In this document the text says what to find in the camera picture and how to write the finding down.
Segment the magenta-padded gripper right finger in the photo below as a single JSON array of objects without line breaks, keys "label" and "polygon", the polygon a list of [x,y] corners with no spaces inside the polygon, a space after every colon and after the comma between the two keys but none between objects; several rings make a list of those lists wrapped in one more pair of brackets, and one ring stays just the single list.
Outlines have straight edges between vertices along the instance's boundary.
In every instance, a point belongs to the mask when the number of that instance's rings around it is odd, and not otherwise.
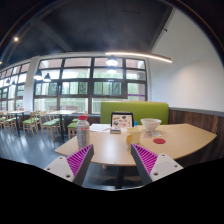
[{"label": "magenta-padded gripper right finger", "polygon": [[182,166],[167,154],[155,154],[139,145],[131,145],[131,154],[136,163],[143,185],[147,185],[182,169]]}]

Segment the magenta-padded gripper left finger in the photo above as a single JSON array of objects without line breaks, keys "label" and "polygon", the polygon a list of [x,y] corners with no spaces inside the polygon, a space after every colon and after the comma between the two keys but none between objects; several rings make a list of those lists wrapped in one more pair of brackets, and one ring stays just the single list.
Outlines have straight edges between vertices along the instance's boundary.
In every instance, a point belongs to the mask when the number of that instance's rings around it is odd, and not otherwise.
[{"label": "magenta-padded gripper left finger", "polygon": [[81,186],[93,155],[94,147],[89,145],[67,157],[57,157],[44,170]]}]

